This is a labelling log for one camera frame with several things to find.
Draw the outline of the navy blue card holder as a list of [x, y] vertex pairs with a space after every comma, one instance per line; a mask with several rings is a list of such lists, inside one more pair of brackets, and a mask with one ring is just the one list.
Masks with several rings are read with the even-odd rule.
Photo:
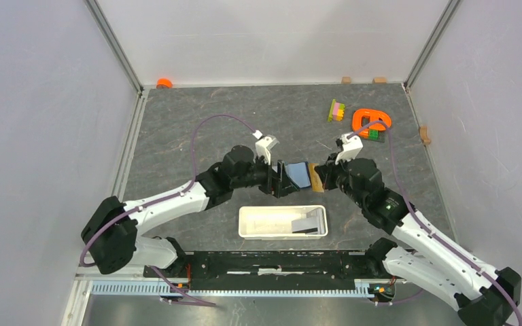
[[311, 186], [311, 182], [308, 174], [308, 163], [307, 162], [298, 162], [298, 163], [286, 163], [290, 169], [291, 174], [295, 180], [295, 182], [299, 185], [300, 189], [305, 189]]

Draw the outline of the gold credit card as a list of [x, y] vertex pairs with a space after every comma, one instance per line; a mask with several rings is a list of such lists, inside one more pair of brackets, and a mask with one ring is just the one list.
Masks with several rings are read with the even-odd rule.
[[308, 174], [309, 174], [309, 179], [311, 182], [311, 189], [317, 193], [324, 193], [325, 189], [324, 189], [324, 186], [320, 179], [319, 174], [316, 172], [316, 169], [315, 169], [316, 167], [317, 167], [316, 163], [308, 164]]

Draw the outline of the white plastic tray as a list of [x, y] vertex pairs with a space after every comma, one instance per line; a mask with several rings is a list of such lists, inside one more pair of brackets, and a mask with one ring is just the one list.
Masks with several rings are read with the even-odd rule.
[[[322, 217], [326, 233], [294, 234], [291, 222], [306, 217]], [[313, 240], [328, 235], [326, 209], [322, 205], [243, 206], [239, 209], [238, 233], [246, 240]]]

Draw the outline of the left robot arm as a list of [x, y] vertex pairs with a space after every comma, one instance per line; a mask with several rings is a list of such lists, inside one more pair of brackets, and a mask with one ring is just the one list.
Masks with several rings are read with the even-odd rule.
[[105, 198], [81, 232], [85, 249], [80, 265], [96, 267], [101, 274], [127, 265], [155, 266], [169, 276], [179, 276], [186, 269], [186, 258], [172, 240], [146, 238], [145, 233], [178, 217], [217, 207], [229, 201], [236, 189], [249, 187], [275, 198], [300, 189], [284, 162], [272, 165], [250, 148], [236, 145], [222, 161], [178, 188], [129, 202]]

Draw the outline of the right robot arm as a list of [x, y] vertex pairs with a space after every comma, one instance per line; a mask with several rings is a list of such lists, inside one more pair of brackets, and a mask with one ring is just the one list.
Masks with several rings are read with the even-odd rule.
[[315, 173], [325, 190], [339, 189], [350, 198], [369, 224], [419, 253], [414, 256], [381, 238], [367, 250], [370, 275], [414, 283], [448, 304], [465, 325], [507, 325], [511, 316], [522, 325], [521, 276], [485, 263], [438, 230], [402, 194], [385, 186], [373, 160], [337, 162], [332, 154]]

